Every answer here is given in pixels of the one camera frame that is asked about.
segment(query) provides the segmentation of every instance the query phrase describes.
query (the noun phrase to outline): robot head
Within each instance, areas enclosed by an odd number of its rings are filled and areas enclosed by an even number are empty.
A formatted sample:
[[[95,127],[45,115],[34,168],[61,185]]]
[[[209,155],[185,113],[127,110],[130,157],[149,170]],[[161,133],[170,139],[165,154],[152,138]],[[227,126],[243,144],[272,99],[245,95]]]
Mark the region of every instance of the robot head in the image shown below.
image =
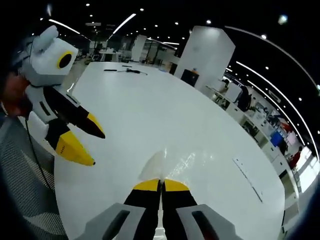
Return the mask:
[[[55,26],[26,43],[20,73],[34,86],[61,84],[78,54],[78,49],[57,38]]]

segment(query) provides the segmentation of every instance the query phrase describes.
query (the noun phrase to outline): robot eye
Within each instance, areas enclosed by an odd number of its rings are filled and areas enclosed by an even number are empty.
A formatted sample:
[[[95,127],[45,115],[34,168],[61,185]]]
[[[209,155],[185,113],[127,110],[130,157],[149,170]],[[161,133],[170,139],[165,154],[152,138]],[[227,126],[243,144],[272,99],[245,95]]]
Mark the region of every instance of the robot eye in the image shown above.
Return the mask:
[[[63,69],[66,66],[68,66],[68,64],[70,63],[72,58],[72,52],[71,51],[67,51],[65,52],[58,61],[57,67],[58,69]]]

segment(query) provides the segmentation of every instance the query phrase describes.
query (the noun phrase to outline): round table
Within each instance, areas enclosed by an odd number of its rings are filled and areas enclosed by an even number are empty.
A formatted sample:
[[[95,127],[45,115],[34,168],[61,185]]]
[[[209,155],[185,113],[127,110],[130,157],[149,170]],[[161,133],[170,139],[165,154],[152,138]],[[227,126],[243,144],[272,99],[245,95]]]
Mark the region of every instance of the round table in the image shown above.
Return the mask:
[[[123,203],[141,182],[148,160],[162,151],[168,153],[164,177],[185,183],[197,203],[232,222],[239,237],[276,240],[284,214],[284,187],[255,141],[182,80],[153,67],[131,66],[147,75],[104,71],[126,68],[118,62],[93,62],[74,88],[73,95],[96,116],[106,138],[71,126],[96,165],[56,157],[56,200],[67,236],[80,236],[89,220],[112,204]],[[262,202],[235,158],[262,192]]]

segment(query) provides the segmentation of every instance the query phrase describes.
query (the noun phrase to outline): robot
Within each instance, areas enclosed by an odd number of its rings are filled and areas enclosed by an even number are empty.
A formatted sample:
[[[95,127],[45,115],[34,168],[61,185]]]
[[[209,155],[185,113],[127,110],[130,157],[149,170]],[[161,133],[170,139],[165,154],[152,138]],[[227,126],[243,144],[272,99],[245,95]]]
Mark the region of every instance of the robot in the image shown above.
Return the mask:
[[[165,231],[155,236],[160,202]],[[115,203],[87,222],[76,240],[115,236],[117,240],[242,240],[232,222],[206,204],[197,204],[186,185],[157,178],[137,184],[123,204]]]
[[[55,26],[24,42],[13,63],[28,81],[24,94],[28,100],[27,124],[36,126],[56,153],[66,160],[85,166],[95,164],[93,158],[70,131],[71,123],[86,133],[105,138],[96,118],[84,109],[61,84],[78,54],[78,49],[58,38]]]

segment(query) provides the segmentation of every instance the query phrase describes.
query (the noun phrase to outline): gray fabric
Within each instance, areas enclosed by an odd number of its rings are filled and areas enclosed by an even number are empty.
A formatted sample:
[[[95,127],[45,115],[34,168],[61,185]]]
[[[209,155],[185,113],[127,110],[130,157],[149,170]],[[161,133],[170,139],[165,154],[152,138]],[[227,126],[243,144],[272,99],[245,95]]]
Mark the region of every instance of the gray fabric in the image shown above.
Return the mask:
[[[32,141],[47,181],[54,190],[54,157]],[[46,186],[27,131],[18,119],[6,117],[0,128],[0,165],[15,204],[38,239],[68,239],[56,196]]]

